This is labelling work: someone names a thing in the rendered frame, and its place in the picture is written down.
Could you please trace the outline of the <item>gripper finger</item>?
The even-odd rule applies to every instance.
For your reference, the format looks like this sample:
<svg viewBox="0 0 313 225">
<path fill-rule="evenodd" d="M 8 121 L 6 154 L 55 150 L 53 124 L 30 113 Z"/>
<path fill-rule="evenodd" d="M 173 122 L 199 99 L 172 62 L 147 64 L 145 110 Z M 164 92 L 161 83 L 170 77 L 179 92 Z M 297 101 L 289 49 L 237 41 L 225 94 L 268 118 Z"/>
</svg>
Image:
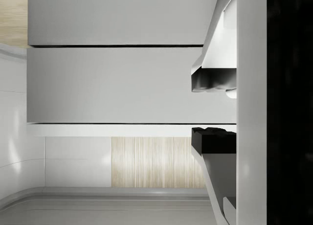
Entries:
<svg viewBox="0 0 313 225">
<path fill-rule="evenodd" d="M 191 145 L 217 225 L 236 225 L 236 133 L 213 127 L 192 128 Z"/>
<path fill-rule="evenodd" d="M 237 0 L 217 0 L 200 57 L 191 68 L 192 92 L 236 92 Z"/>
</svg>

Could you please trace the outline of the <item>white cabinet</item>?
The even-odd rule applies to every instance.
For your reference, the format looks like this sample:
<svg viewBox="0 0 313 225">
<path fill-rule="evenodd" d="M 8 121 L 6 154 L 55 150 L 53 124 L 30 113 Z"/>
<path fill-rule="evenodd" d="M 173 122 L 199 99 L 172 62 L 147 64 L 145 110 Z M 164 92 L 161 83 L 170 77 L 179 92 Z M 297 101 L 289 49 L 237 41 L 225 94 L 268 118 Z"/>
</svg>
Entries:
<svg viewBox="0 0 313 225">
<path fill-rule="evenodd" d="M 236 101 L 192 92 L 217 0 L 28 0 L 27 129 L 37 136 L 236 131 Z"/>
</svg>

